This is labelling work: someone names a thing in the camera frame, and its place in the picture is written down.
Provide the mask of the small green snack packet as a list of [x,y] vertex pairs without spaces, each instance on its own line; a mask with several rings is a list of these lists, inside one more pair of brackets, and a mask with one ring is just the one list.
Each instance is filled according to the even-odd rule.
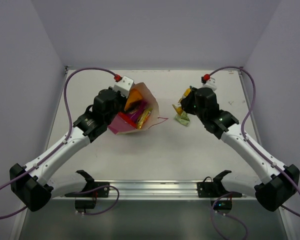
[[189,126],[190,125],[190,118],[188,117],[188,114],[186,112],[182,112],[181,115],[176,114],[174,119],[179,122],[183,126]]

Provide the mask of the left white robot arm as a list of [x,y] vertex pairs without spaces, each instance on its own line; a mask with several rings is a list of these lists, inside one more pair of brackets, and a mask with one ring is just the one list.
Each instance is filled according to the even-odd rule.
[[49,202],[55,190],[48,182],[50,178],[74,154],[107,131],[124,110],[129,94],[128,89],[118,86],[101,90],[64,138],[26,165],[16,163],[10,168],[11,190],[30,211],[38,211]]

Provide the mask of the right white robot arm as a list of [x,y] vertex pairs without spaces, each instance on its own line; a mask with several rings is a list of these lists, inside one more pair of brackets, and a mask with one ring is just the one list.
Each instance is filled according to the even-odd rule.
[[243,135],[239,121],[228,111],[221,110],[217,96],[209,87],[191,87],[182,97],[181,108],[196,115],[205,129],[235,150],[254,170],[256,176],[224,170],[204,186],[217,196],[235,192],[257,201],[268,211],[274,212],[296,192],[300,170],[293,164],[287,166],[272,157],[248,134]]

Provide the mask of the orange snack bag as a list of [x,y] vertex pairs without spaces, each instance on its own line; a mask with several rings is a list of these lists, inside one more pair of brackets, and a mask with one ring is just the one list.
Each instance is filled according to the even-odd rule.
[[127,102],[124,107],[124,111],[129,111],[133,109],[136,105],[143,101],[142,94],[137,89],[132,89],[129,92]]

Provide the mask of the pink and tan paper bag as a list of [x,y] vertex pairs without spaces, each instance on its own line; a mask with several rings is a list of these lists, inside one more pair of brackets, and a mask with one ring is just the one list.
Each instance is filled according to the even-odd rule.
[[108,129],[115,135],[146,131],[168,120],[161,117],[159,104],[145,83],[131,89],[124,111],[119,112]]

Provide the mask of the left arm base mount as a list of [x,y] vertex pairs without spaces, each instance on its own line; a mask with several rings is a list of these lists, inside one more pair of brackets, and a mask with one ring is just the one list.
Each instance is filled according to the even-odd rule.
[[110,191],[109,185],[107,181],[87,182],[82,191],[67,193],[65,197],[107,198]]

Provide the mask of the magenta snack pack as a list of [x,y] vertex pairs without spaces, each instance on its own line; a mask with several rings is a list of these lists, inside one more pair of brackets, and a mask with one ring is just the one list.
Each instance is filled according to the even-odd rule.
[[139,116],[144,112],[148,103],[146,101],[138,101],[132,107],[126,111],[126,115],[133,121],[136,122]]

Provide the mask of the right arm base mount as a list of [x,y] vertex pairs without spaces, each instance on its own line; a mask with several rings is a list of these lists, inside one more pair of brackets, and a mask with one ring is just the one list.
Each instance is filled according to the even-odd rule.
[[199,198],[219,198],[223,195],[229,194],[221,180],[232,173],[230,170],[224,170],[214,178],[207,176],[204,180],[196,183],[196,190]]

